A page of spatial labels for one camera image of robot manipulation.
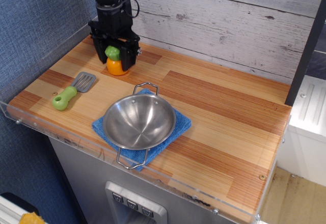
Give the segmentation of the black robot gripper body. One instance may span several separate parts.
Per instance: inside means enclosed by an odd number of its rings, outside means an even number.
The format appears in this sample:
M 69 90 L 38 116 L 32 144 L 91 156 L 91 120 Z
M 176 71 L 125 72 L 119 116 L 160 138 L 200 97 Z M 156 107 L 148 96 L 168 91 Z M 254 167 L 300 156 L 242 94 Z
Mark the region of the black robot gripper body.
M 89 21 L 92 37 L 110 38 L 111 46 L 120 50 L 122 46 L 134 46 L 139 54 L 139 36 L 133 32 L 133 19 L 131 1 L 118 0 L 112 5 L 96 4 L 98 20 Z

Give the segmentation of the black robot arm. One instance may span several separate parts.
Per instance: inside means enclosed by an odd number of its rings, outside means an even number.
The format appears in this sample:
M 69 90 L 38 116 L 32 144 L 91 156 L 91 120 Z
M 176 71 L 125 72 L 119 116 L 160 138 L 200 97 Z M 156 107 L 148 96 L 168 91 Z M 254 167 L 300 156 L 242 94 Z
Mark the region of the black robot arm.
M 127 71 L 141 53 L 139 36 L 133 32 L 131 1 L 135 0 L 95 0 L 98 20 L 89 21 L 91 37 L 99 59 L 105 63 L 105 50 L 113 46 L 120 51 L 122 70 Z

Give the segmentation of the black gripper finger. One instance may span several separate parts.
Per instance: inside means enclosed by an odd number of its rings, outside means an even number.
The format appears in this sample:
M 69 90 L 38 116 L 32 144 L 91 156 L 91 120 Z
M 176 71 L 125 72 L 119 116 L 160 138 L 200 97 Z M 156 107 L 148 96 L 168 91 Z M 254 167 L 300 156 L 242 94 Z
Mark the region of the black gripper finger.
M 120 60 L 122 64 L 122 70 L 127 71 L 131 66 L 135 64 L 137 57 L 137 50 L 134 46 L 122 46 L 120 48 Z
M 105 50 L 110 44 L 110 38 L 92 37 L 92 39 L 100 61 L 103 64 L 105 64 L 107 60 L 107 55 L 105 54 Z

